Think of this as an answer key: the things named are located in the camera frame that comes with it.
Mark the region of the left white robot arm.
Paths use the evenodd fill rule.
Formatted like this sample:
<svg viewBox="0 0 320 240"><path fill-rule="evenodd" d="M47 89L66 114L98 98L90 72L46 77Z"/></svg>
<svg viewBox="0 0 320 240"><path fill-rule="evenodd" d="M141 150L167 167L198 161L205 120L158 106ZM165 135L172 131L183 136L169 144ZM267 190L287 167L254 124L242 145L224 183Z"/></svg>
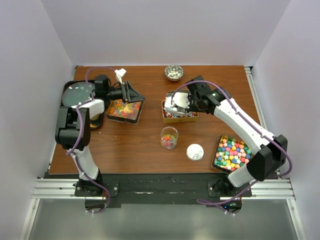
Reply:
<svg viewBox="0 0 320 240"><path fill-rule="evenodd" d="M55 129L55 141L71 156L79 172L79 179L88 181L86 191L99 196L104 184L97 180L100 170L94 163L89 143L90 120L100 116L115 100L126 104L142 102L144 96L133 89L128 81L111 85L106 75L93 80L77 81L64 87Z"/></svg>

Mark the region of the gold tin of candies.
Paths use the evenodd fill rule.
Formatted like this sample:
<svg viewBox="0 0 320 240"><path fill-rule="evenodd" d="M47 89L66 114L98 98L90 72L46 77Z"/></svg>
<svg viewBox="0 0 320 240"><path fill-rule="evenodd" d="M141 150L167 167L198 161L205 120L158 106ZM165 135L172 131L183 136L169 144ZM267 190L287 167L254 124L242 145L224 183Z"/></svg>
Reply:
<svg viewBox="0 0 320 240"><path fill-rule="evenodd" d="M195 122L199 118L199 114L197 112L190 112L189 114L187 114L187 116L180 116L173 113L169 113L165 110L165 101L162 101L161 104L162 122L165 124Z"/></svg>

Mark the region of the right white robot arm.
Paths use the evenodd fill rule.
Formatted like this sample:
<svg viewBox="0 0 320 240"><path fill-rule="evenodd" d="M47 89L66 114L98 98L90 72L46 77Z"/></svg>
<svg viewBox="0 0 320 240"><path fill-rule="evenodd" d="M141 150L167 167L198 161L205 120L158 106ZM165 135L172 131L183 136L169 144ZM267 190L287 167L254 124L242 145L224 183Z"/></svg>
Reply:
<svg viewBox="0 0 320 240"><path fill-rule="evenodd" d="M291 172L293 166L287 153L288 140L282 134L275 136L263 128L240 108L227 91L201 76L186 82L185 87L189 91L185 98L189 112L211 114L222 120L253 153L247 164L218 183L227 196L235 196L241 186L250 181L264 181L285 163L289 166L287 172Z"/></svg>

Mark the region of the clear plastic jar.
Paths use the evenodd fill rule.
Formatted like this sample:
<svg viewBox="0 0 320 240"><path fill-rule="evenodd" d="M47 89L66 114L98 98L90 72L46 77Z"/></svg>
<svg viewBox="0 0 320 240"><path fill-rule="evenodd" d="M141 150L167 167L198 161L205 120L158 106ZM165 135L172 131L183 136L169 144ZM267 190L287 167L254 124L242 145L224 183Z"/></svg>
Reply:
<svg viewBox="0 0 320 240"><path fill-rule="evenodd" d="M160 132L160 144L166 150L172 150L177 146L179 133L173 126L166 126Z"/></svg>

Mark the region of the tin of translucent star candies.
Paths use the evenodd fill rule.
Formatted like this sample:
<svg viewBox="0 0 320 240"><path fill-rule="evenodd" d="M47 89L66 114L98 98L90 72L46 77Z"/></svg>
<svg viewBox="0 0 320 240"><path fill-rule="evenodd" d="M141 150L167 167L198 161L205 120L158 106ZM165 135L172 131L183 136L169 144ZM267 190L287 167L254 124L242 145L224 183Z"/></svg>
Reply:
<svg viewBox="0 0 320 240"><path fill-rule="evenodd" d="M109 120L136 125L139 122L143 101L127 103L122 99L112 100L106 116Z"/></svg>

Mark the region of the tray of paper stars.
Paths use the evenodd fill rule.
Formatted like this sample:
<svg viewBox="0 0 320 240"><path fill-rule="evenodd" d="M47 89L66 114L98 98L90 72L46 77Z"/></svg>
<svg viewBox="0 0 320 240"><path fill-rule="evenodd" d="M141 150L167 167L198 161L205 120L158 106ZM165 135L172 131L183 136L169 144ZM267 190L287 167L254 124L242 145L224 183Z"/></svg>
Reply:
<svg viewBox="0 0 320 240"><path fill-rule="evenodd" d="M249 163L253 156L253 152L244 141L221 135L211 166L224 173L231 173Z"/></svg>

